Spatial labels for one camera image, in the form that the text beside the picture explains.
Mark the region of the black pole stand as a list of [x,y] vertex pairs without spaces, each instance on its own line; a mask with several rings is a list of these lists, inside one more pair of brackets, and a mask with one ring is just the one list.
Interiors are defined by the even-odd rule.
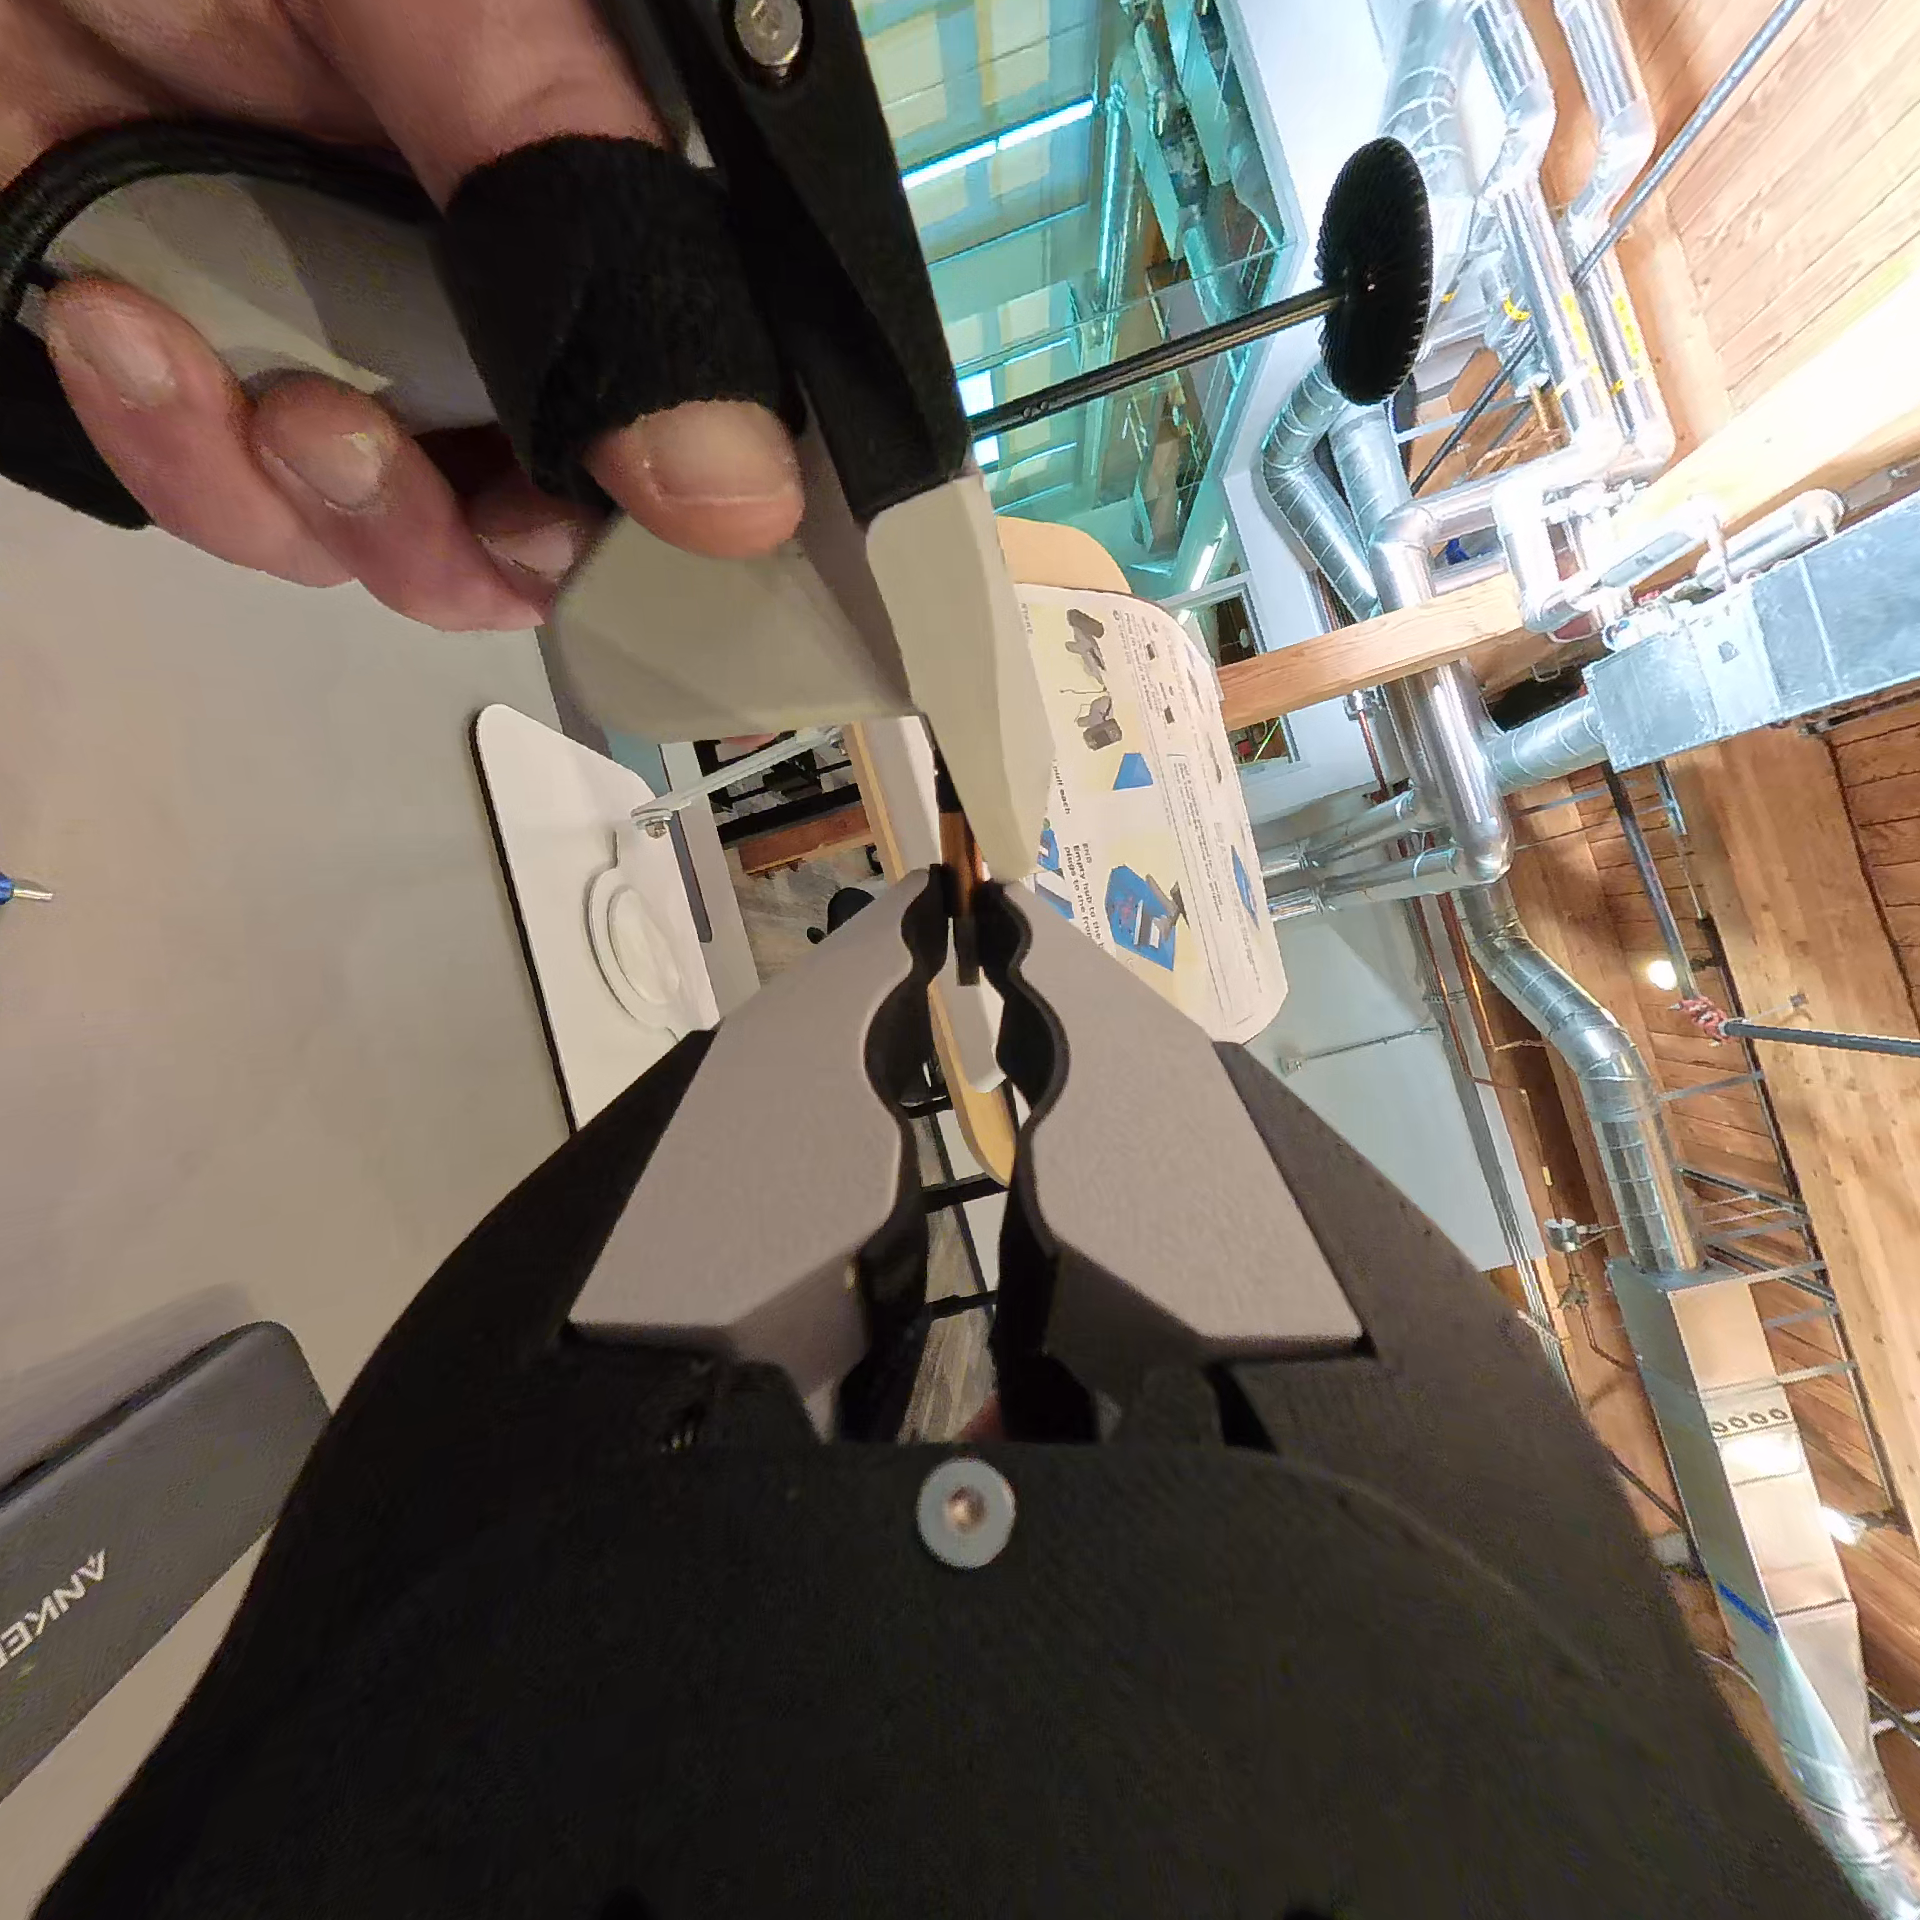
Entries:
[[1389,401],[1416,369],[1433,299],[1433,221],[1413,152],[1393,136],[1362,145],[1332,181],[1316,233],[1316,285],[1253,314],[970,417],[997,437],[1182,373],[1224,352],[1318,322],[1318,366],[1356,406]]

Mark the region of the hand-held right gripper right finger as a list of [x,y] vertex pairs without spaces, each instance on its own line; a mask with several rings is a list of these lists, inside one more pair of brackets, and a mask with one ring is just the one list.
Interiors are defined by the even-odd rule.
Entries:
[[1362,1322],[1206,1031],[1019,886],[986,887],[1026,1105],[998,1238],[1009,1435],[1098,1435],[1153,1376],[1344,1360]]

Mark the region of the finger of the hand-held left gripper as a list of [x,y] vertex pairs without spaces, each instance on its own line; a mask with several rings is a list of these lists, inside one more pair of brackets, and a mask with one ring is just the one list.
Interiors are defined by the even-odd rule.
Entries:
[[963,474],[880,513],[867,554],[988,875],[1026,880],[1037,870],[1053,741],[984,479]]

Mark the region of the person's left hand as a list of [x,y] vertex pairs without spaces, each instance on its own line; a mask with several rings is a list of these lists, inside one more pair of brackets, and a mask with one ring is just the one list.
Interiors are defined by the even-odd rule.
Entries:
[[[668,149],[662,111],[606,5],[14,5],[3,8],[4,181],[96,128],[250,121],[357,149],[437,201],[492,160],[556,137]],[[545,495],[482,426],[453,371],[425,246],[396,232],[379,294],[328,290],[373,227],[248,190],[237,240],[190,190],[147,185],[105,214],[43,299],[64,399],[150,525],[216,561],[299,587],[360,586],[441,633],[526,633],[592,544],[604,509]]]

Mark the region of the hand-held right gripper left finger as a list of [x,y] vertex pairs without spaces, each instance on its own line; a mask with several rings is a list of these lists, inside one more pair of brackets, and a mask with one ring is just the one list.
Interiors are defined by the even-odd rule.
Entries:
[[825,1434],[898,1435],[929,1343],[929,984],[913,872],[721,1022],[572,1323],[771,1365]]

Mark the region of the instruction sheet on stand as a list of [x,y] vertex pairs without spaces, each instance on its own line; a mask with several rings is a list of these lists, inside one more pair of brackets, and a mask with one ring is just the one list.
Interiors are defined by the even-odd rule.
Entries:
[[[998,518],[998,546],[1019,586],[1129,593],[1108,550],[1069,525]],[[920,719],[884,719],[848,731],[854,785],[888,882],[932,867],[940,855],[932,747]],[[989,984],[960,981],[956,963],[929,985],[936,1062],[957,1129],[979,1166],[1009,1184],[1018,1115],[997,1063],[1001,999]]]

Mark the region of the slim black usb hub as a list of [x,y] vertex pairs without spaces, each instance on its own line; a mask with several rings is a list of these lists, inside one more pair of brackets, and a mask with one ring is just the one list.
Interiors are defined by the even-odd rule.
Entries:
[[275,1528],[328,1422],[298,1335],[257,1322],[4,1486],[3,1795]]

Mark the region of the white stand base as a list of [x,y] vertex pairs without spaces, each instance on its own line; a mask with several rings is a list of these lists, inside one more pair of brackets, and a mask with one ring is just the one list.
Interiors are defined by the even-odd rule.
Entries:
[[505,705],[470,728],[573,1129],[762,989],[707,799],[662,814],[621,761]]

